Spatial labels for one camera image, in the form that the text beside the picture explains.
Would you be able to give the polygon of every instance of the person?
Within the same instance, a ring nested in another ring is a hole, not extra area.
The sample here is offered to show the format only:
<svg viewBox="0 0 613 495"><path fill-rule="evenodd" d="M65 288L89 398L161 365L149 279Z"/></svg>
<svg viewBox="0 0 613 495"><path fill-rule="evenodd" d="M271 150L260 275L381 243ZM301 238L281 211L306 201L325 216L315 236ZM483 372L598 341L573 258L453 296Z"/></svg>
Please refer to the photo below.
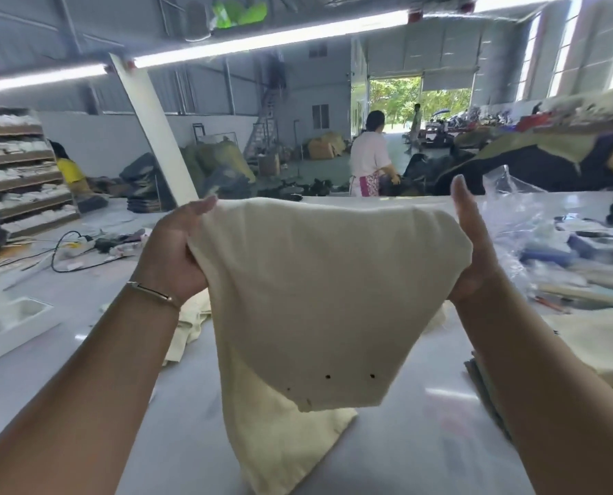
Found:
<svg viewBox="0 0 613 495"><path fill-rule="evenodd" d="M421 132L421 104L416 103L414 105L414 117L412 118L412 126L410 127L410 133L408 138L410 140L410 147L405 154L412 154L412 148L415 147L419 152L423 152L423 146L419 140L419 132Z"/></svg>
<svg viewBox="0 0 613 495"><path fill-rule="evenodd" d="M371 111L366 118L366 130L355 139L350 150L352 196L379 196L382 173L389 175L393 184L400 184L400 176L389 158L383 130L384 113Z"/></svg>
<svg viewBox="0 0 613 495"><path fill-rule="evenodd" d="M462 176L452 183L471 265L449 299L494 385L539 495L613 495L613 389L586 367L499 265ZM132 279L178 306L206 288L187 249L214 199L155 226ZM0 495L113 495L178 321L126 286L59 372L0 434Z"/></svg>

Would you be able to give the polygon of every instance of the table surface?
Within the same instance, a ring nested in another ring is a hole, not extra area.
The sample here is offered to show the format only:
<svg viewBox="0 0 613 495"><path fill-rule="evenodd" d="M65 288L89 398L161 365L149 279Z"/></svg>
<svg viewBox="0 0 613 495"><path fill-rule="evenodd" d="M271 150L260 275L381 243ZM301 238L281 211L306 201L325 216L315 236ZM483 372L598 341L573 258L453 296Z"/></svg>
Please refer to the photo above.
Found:
<svg viewBox="0 0 613 495"><path fill-rule="evenodd" d="M536 197L548 216L579 212L598 219L606 216L612 199L611 192ZM397 201L452 211L447 197ZM370 198L309 202L355 207L389 203ZM124 200L111 203L109 209L86 216L82 223L39 238L56 240L71 229L132 232L152 226L160 217L131 214ZM0 357L0 431L79 347L99 318L99 307L114 298L134 264L126 259L71 274L46 269L8 291L13 298L31 296L62 309L65 321ZM492 422L467 377L463 363L470 352L456 314L450 313L443 329L419 339L382 405L360 409L337 445L294 493L533 494L516 450ZM187 347L182 361L161 371L117 494L165 492L251 493L224 428L210 320L201 337Z"/></svg>

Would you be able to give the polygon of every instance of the plastic bag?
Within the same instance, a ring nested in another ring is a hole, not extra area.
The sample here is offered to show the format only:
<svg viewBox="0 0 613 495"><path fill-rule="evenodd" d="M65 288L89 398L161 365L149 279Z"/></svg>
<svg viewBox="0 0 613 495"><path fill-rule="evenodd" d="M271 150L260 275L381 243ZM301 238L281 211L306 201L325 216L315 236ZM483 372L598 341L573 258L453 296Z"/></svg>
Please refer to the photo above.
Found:
<svg viewBox="0 0 613 495"><path fill-rule="evenodd" d="M533 284L520 256L546 223L545 206L537 198L546 191L515 179L507 165L485 174L483 187L486 198L481 214L499 263L510 280L526 294L533 289Z"/></svg>

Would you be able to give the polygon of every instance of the white wall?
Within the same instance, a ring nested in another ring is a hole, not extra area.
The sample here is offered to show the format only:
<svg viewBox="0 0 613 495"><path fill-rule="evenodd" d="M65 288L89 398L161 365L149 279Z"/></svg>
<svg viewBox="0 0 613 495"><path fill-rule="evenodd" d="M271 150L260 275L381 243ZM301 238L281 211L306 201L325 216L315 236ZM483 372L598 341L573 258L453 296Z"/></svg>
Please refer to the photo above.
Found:
<svg viewBox="0 0 613 495"><path fill-rule="evenodd" d="M90 177L117 177L137 157L150 151L133 115L88 116L80 113L39 112L48 139L60 142L68 155ZM168 116L179 146L194 140L193 123L203 123L206 134L236 132L241 149L251 135L255 116Z"/></svg>
<svg viewBox="0 0 613 495"><path fill-rule="evenodd" d="M350 139L350 59L349 37L327 40L327 57L309 58L309 44L297 43L282 49L286 62L287 90L275 106L279 140L294 146L293 122L297 141L302 143L327 131ZM330 127L314 129L312 106L328 104Z"/></svg>

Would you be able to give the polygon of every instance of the white shirt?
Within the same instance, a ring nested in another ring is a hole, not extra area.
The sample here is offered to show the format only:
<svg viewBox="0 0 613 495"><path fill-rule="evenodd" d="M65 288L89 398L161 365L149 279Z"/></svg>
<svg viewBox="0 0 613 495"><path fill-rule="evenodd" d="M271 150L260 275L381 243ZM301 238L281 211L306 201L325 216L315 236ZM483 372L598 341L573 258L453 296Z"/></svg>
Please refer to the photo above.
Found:
<svg viewBox="0 0 613 495"><path fill-rule="evenodd" d="M364 132L352 144L350 172L355 177L372 175L380 168L391 165L387 141L377 132Z"/></svg>

